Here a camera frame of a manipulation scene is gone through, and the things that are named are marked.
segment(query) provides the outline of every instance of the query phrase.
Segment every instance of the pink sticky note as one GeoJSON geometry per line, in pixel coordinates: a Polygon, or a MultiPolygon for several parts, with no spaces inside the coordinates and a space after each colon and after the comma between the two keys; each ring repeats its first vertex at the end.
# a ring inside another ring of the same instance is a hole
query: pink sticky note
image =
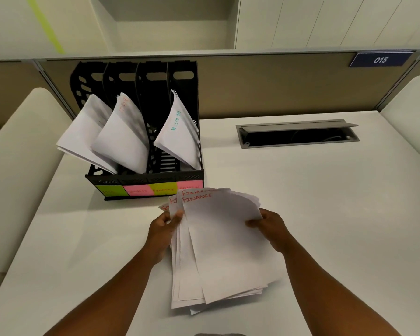
{"type": "Polygon", "coordinates": [[[131,197],[154,196],[154,191],[149,185],[126,185],[123,186],[131,197]]]}
{"type": "Polygon", "coordinates": [[[202,180],[185,180],[177,182],[177,189],[200,189],[202,188],[202,180]]]}

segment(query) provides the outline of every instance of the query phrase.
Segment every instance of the person's left arm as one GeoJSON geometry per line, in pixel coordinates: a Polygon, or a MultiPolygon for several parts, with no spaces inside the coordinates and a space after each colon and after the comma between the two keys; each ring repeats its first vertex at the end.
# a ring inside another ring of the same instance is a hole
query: person's left arm
{"type": "Polygon", "coordinates": [[[151,269],[162,260],[173,232],[182,219],[178,212],[171,222],[162,213],[150,226],[142,249],[110,281],[69,312],[45,336],[124,336],[145,291],[151,269]]]}

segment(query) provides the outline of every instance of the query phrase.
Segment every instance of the brown partition panel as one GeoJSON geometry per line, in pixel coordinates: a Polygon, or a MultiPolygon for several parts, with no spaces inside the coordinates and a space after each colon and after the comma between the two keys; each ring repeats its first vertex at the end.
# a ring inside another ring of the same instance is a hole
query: brown partition panel
{"type": "MultiPolygon", "coordinates": [[[[415,60],[402,67],[349,68],[354,52],[112,59],[196,60],[202,119],[372,110],[415,60]]],[[[42,66],[74,111],[69,78],[79,60],[42,66]]]]}
{"type": "Polygon", "coordinates": [[[51,91],[32,64],[19,61],[0,62],[0,129],[36,87],[51,91]]]}
{"type": "Polygon", "coordinates": [[[398,92],[409,83],[409,81],[411,81],[413,78],[419,75],[420,61],[417,62],[414,68],[411,69],[411,71],[404,77],[404,79],[397,85],[397,87],[395,87],[392,93],[382,102],[382,104],[380,104],[379,109],[382,110],[398,94],[398,92]]]}

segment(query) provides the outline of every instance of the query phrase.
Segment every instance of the metal flap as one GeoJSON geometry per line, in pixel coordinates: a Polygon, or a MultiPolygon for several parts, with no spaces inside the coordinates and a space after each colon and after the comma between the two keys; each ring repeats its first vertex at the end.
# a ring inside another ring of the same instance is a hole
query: metal flap
{"type": "Polygon", "coordinates": [[[317,120],[317,121],[298,121],[290,123],[270,123],[270,124],[253,124],[253,125],[237,125],[246,133],[257,132],[273,132],[273,131],[298,131],[301,129],[335,129],[343,127],[355,127],[357,124],[347,123],[344,119],[335,120],[317,120]]]}

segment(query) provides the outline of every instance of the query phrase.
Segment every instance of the white desk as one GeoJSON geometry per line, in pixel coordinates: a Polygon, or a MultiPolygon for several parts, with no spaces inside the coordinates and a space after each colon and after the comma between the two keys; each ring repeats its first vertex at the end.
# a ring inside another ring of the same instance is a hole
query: white desk
{"type": "MultiPolygon", "coordinates": [[[[206,186],[258,196],[403,335],[420,335],[420,155],[377,112],[201,121],[206,186]],[[242,150],[235,124],[344,118],[360,142],[242,150]]],[[[64,156],[0,288],[0,335],[41,335],[140,249],[165,198],[105,202],[64,156]]],[[[157,265],[128,335],[310,335],[287,279],[244,304],[171,311],[157,265]]]]}

